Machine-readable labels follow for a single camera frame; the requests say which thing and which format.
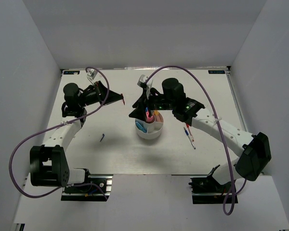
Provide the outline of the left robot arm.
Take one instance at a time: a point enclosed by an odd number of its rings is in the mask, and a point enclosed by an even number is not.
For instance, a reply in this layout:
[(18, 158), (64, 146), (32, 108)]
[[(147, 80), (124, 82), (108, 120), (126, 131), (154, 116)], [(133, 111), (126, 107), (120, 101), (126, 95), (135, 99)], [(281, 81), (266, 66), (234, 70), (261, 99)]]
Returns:
[(79, 132), (87, 114), (86, 106), (99, 103), (111, 104), (123, 100), (123, 95), (108, 90), (101, 81), (82, 90), (75, 83), (63, 88), (61, 127), (40, 146), (30, 150), (30, 179), (33, 186), (66, 187), (75, 184), (81, 192), (92, 187), (92, 180), (86, 176), (84, 168), (69, 168), (66, 150), (76, 133)]

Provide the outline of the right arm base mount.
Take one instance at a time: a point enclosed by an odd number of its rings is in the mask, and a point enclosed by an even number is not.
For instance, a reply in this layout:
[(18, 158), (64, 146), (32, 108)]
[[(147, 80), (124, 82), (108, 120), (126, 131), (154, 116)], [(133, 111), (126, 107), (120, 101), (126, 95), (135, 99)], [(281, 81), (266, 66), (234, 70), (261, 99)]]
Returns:
[(192, 177), (189, 185), (194, 205), (223, 204), (226, 194), (231, 189), (231, 182), (220, 185), (211, 177)]

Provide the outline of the red gel pen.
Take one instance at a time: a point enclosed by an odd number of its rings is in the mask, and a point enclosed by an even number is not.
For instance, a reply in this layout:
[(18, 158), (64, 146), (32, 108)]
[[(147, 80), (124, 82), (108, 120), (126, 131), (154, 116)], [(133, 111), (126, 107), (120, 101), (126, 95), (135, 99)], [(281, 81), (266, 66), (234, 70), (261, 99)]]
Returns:
[(186, 128), (187, 128), (187, 130), (188, 130), (188, 133), (189, 133), (189, 135), (190, 135), (190, 137), (191, 137), (192, 142), (194, 142), (194, 137), (193, 137), (193, 135), (192, 135), (192, 133), (191, 133), (190, 126), (189, 126), (188, 124), (186, 124)]

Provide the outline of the blue transparent highlighter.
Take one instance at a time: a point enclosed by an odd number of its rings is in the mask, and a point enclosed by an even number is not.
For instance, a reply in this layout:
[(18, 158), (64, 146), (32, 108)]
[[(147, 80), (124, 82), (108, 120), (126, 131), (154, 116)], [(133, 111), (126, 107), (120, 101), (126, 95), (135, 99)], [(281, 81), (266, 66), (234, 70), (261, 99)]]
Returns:
[(143, 133), (147, 133), (147, 130), (143, 127), (143, 125), (141, 123), (139, 123), (138, 121), (135, 122), (136, 127)]

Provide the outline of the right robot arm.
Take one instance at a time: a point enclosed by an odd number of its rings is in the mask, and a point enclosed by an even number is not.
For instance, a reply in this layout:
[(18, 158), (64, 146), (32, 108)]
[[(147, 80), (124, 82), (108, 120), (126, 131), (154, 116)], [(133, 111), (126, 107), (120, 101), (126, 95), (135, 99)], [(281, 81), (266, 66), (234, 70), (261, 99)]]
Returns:
[(255, 135), (216, 117), (204, 104), (187, 97), (183, 85), (175, 78), (162, 82), (162, 93), (152, 87), (152, 82), (144, 75), (139, 78), (137, 84), (143, 92), (132, 106), (131, 118), (149, 122), (153, 111), (171, 111), (177, 120), (209, 134), (223, 144), (226, 152), (236, 154), (235, 160), (228, 160), (209, 174), (208, 187), (214, 192), (232, 180), (258, 178), (272, 159), (269, 139), (264, 133)]

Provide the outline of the yellow capped orange highlighter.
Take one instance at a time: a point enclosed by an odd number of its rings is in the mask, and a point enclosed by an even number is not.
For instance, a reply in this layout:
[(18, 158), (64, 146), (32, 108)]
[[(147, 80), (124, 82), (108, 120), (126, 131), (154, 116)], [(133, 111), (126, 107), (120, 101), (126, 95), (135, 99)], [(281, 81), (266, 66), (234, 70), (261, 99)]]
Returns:
[(161, 119), (161, 117), (160, 117), (159, 115), (157, 115), (156, 118), (157, 118), (157, 121), (158, 121), (158, 122), (161, 122), (161, 123), (162, 123), (162, 119)]

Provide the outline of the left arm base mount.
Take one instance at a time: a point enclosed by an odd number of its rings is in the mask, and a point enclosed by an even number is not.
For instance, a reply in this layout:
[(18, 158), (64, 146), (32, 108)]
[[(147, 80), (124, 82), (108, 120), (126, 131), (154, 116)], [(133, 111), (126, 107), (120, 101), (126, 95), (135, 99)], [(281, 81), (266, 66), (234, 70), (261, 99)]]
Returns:
[(106, 202), (110, 196), (113, 175), (88, 175), (84, 186), (64, 188), (61, 201)]

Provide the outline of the pink capped highlighter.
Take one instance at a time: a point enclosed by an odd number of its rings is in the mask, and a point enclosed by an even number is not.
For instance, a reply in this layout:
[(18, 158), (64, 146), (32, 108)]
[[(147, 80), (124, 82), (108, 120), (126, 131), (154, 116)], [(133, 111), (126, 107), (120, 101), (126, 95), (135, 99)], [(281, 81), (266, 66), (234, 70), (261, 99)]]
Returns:
[(153, 123), (155, 121), (155, 117), (153, 115), (150, 115), (150, 117), (145, 117), (146, 123)]

